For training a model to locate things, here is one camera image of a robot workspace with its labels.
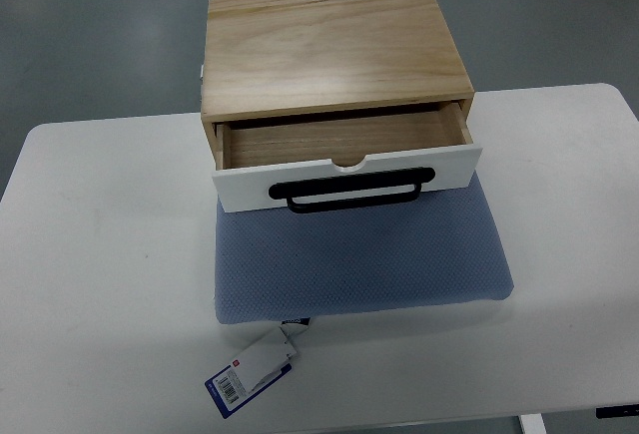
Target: drawer handle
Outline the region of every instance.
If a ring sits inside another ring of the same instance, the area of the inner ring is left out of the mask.
[[[435,170],[433,168],[409,168],[393,172],[365,173],[361,175],[346,175],[343,177],[277,183],[269,188],[269,196],[273,200],[286,200],[289,210],[293,213],[331,212],[351,208],[412,202],[419,197],[421,184],[428,183],[434,178]],[[294,201],[294,198],[301,197],[314,197],[318,195],[402,186],[413,186],[413,189],[404,193],[375,195],[349,200],[331,200],[317,203],[297,203]]]

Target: white table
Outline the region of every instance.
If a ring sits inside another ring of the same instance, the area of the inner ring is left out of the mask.
[[[197,114],[44,125],[0,204],[0,432],[289,432],[639,401],[639,123],[590,85],[476,95],[503,302],[318,318],[229,420]]]

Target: blue tag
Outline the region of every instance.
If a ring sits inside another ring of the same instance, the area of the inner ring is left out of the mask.
[[[205,382],[205,386],[207,386],[209,394],[211,394],[213,401],[216,403],[216,406],[218,406],[222,417],[227,419],[231,414],[247,404],[289,371],[291,371],[291,365],[287,364],[280,371],[265,378],[252,391],[247,392],[233,366],[228,365]]]

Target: wooden box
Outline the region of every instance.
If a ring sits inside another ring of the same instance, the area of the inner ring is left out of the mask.
[[[465,187],[473,93],[435,0],[209,2],[202,122],[226,212]]]

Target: blue cushion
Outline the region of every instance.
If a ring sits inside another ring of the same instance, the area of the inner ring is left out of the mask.
[[[216,234],[224,324],[504,299],[513,284],[475,174],[417,201],[296,215],[225,213]]]

